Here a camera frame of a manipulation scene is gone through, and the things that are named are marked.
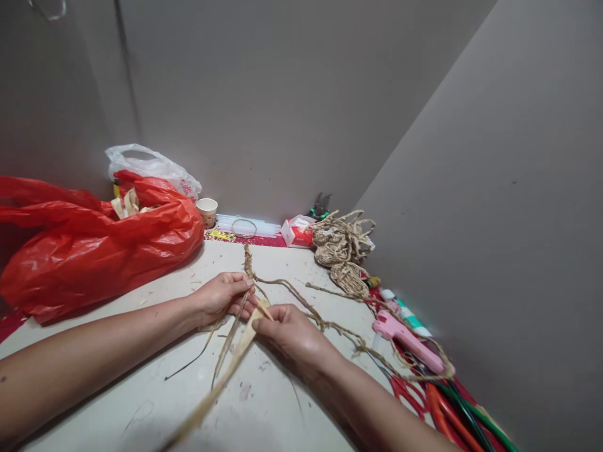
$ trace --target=red and white box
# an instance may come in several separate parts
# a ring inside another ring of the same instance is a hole
[[[316,223],[314,218],[298,215],[291,220],[285,220],[281,228],[281,234],[289,248],[312,248],[312,225]]]

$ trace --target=white plastic bag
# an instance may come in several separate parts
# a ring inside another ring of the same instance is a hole
[[[153,159],[140,160],[134,157],[124,157],[128,151],[137,151],[152,155]],[[176,190],[193,201],[197,201],[201,193],[201,184],[179,164],[164,157],[160,153],[150,150],[139,144],[125,144],[113,146],[105,151],[111,163],[109,163],[109,177],[113,180],[113,174],[120,170],[132,171],[145,177],[159,177],[170,182]]]

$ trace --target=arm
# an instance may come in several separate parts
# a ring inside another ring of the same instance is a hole
[[[71,328],[0,360],[0,450],[215,321],[229,304],[236,313],[251,284],[243,273],[220,273],[187,297]],[[247,303],[247,316],[252,309]]]
[[[270,307],[274,322],[253,323],[303,370],[321,402],[345,419],[369,450],[458,451],[426,425],[365,371],[345,359],[292,304]]]

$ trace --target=paper cup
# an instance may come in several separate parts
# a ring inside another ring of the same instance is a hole
[[[215,226],[215,211],[218,209],[218,203],[211,198],[203,198],[197,201],[197,208],[203,217],[203,226],[211,229]]]

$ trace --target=hand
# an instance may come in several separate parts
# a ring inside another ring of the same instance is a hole
[[[236,315],[241,307],[245,292],[250,291],[247,303],[241,313],[242,319],[248,319],[258,304],[256,288],[245,273],[223,272],[207,281],[187,298],[202,312],[201,326],[208,325],[220,318],[224,308]]]
[[[253,321],[259,335],[272,340],[283,354],[302,367],[323,371],[343,358],[329,339],[293,304],[277,304],[268,311],[274,321],[263,318]]]

